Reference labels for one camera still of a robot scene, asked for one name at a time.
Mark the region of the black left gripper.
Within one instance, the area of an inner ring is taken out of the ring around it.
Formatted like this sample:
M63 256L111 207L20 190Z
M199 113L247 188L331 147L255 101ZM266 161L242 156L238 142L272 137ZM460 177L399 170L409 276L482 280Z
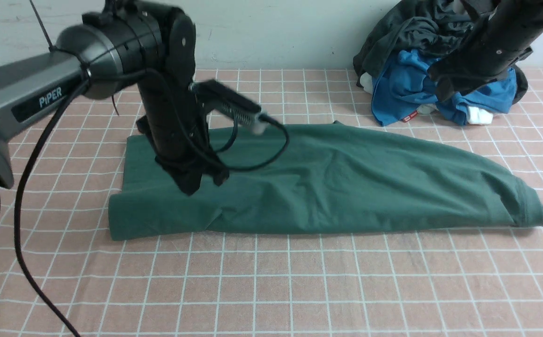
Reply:
M222 185L229 170L210 145L201 105L187 89L171 81L165 83L168 89L159 80L139 81L146 112L137 122L139 132L149 139L156 162L184 194L197 192L203 176Z

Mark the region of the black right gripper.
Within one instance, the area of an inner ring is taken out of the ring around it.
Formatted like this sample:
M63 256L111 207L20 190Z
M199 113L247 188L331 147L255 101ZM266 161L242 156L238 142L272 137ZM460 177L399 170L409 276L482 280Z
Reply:
M493 15L483 15L455 51L428 69L438 100L505 79L513 64L532 53L533 19L533 9L497 9Z

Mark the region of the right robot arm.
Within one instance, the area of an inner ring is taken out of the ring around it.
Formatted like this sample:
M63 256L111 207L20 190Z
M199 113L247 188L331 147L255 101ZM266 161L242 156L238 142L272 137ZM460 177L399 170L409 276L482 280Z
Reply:
M543 0L503 0L492 14L475 17L460 45L428 69L440 102L467 95L507 78L508 70L532 53L543 33Z

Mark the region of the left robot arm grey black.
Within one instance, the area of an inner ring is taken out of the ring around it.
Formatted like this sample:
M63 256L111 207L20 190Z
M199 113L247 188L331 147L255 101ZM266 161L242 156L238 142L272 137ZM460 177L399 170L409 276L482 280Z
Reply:
M209 143L204 105L190 92L196 30L181 8L145 0L107 0L66 28L47 53L0 66L0 188L14 185L8 143L72 100L114 96L138 85L139 130L179 189L194 194L203 175L229 177Z

